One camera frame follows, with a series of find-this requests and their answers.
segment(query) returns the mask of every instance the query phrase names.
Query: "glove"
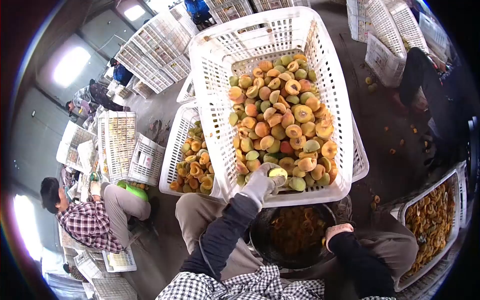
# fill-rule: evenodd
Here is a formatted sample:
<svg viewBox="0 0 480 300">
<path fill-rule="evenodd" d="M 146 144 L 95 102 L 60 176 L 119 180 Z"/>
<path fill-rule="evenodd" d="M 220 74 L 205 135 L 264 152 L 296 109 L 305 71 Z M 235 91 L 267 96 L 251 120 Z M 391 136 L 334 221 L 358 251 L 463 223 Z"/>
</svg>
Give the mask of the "glove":
<svg viewBox="0 0 480 300">
<path fill-rule="evenodd" d="M 265 196 L 277 193 L 277 187 L 285 184 L 287 179 L 284 176 L 268 177 L 268 171 L 273 168 L 280 168 L 279 165 L 263 163 L 252 175 L 247 185 L 240 194 L 254 200 L 259 210 L 262 209 Z"/>
<path fill-rule="evenodd" d="M 352 225 L 349 223 L 345 223 L 327 228 L 327 231 L 325 233 L 325 245 L 327 246 L 327 250 L 330 251 L 330 248 L 328 248 L 328 242 L 330 241 L 330 239 L 341 232 L 353 232 Z"/>
<path fill-rule="evenodd" d="M 102 186 L 100 185 L 100 182 L 98 181 L 92 181 L 90 184 L 90 193 L 92 196 L 98 196 L 100 197 L 100 190 L 102 189 Z"/>
</svg>

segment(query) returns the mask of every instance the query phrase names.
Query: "khaki pants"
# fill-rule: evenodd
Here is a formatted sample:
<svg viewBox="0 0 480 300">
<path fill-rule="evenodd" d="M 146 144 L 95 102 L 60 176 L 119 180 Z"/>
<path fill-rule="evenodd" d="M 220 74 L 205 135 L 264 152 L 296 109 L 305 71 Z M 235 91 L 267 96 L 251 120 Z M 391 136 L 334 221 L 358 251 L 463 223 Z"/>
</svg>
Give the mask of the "khaki pants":
<svg viewBox="0 0 480 300">
<path fill-rule="evenodd" d="M 221 216 L 226 204 L 223 200 L 199 193 L 185 194 L 177 202 L 175 216 L 182 231 L 183 239 L 191 253 L 198 243 L 198 238 L 217 217 Z M 417 255 L 418 246 L 413 234 L 402 226 L 390 214 L 375 216 L 375 226 L 378 231 L 356 231 L 355 234 L 362 246 L 371 249 L 383 258 L 397 278 L 408 271 Z M 239 239 L 236 248 L 227 260 L 227 266 L 222 271 L 222 280 L 240 274 L 255 272 L 263 264 L 255 258 L 243 239 Z M 295 280 L 321 279 L 329 272 L 339 269 L 337 259 L 330 255 L 318 265 L 305 271 L 285 274 L 285 278 Z"/>
<path fill-rule="evenodd" d="M 135 216 L 141 221 L 150 216 L 150 203 L 117 185 L 110 184 L 103 194 L 110 230 L 123 247 L 128 246 L 127 221 Z"/>
</svg>

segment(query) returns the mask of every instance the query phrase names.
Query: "concrete floor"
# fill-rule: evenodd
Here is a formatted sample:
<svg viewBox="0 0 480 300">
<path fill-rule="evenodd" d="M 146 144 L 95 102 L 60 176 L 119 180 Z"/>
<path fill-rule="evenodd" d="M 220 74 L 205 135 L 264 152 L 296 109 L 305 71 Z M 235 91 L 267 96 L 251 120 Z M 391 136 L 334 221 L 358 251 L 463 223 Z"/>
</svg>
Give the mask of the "concrete floor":
<svg viewBox="0 0 480 300">
<path fill-rule="evenodd" d="M 381 204 L 385 204 L 408 194 L 429 179 L 423 161 L 432 153 L 422 151 L 424 144 L 420 140 L 420 135 L 428 129 L 429 117 L 427 114 L 399 115 L 397 109 L 390 105 L 391 91 L 380 83 L 376 93 L 368 92 L 365 77 L 371 76 L 371 71 L 368 66 L 362 65 L 367 45 L 351 39 L 344 5 L 312 1 L 312 8 L 322 17 L 335 45 L 348 88 L 350 106 L 370 163 L 368 175 L 353 183 L 350 192 L 353 220 L 358 227 L 364 227 L 369 223 L 370 203 L 375 195 L 379 195 Z M 166 146 L 170 124 L 179 107 L 176 98 L 182 85 L 183 82 L 177 83 L 148 100 L 140 96 L 126 99 L 126 104 L 138 113 L 139 132 L 160 145 Z M 156 120 L 161 121 L 161 126 L 157 124 L 156 128 L 151 129 L 150 124 Z M 411 124 L 418 129 L 417 134 L 413 133 Z M 401 139 L 405 140 L 403 147 L 399 145 Z M 391 148 L 396 150 L 394 155 L 389 153 Z M 149 193 L 158 197 L 159 211 L 155 225 L 160 236 L 149 232 L 139 238 L 138 243 L 132 246 L 137 271 L 123 274 L 137 290 L 139 298 L 145 300 L 159 294 L 177 274 L 188 255 L 175 218 L 178 197 L 162 194 L 158 189 L 150 189 Z M 351 288 L 345 290 L 349 290 L 348 294 L 351 295 Z M 338 297 L 326 296 L 329 299 Z"/>
</svg>

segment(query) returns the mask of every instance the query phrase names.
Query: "plaid shirt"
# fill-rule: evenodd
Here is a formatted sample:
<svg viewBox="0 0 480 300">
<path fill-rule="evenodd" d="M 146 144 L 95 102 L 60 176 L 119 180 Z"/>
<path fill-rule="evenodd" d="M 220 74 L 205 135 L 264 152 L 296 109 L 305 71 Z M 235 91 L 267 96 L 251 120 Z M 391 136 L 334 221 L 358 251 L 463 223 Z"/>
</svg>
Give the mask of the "plaid shirt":
<svg viewBox="0 0 480 300">
<path fill-rule="evenodd" d="M 113 253 L 123 250 L 110 231 L 110 221 L 103 201 L 70 203 L 68 208 L 58 212 L 56 217 L 65 231 L 83 245 Z"/>
<path fill-rule="evenodd" d="M 276 265 L 261 266 L 255 273 L 238 275 L 223 282 L 205 274 L 181 272 L 158 295 L 162 299 L 323 299 L 323 280 L 295 281 L 282 288 Z M 362 300 L 393 300 L 366 297 Z"/>
</svg>

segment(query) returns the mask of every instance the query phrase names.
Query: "window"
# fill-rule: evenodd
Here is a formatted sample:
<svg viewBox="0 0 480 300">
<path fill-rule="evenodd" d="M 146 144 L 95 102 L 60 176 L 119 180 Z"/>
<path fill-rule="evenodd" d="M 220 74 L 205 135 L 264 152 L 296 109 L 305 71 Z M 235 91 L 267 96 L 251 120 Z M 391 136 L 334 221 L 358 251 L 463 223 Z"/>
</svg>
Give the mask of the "window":
<svg viewBox="0 0 480 300">
<path fill-rule="evenodd" d="M 140 5 L 135 5 L 125 11 L 125 16 L 130 21 L 135 21 L 136 19 L 140 18 L 145 13 L 144 9 L 140 7 Z"/>
<path fill-rule="evenodd" d="M 53 73 L 53 79 L 63 87 L 69 86 L 80 74 L 91 55 L 82 47 L 70 50 L 60 60 Z"/>
<path fill-rule="evenodd" d="M 15 196 L 13 205 L 18 228 L 24 240 L 25 247 L 33 259 L 40 261 L 43 246 L 36 228 L 34 206 L 26 196 L 19 195 Z"/>
</svg>

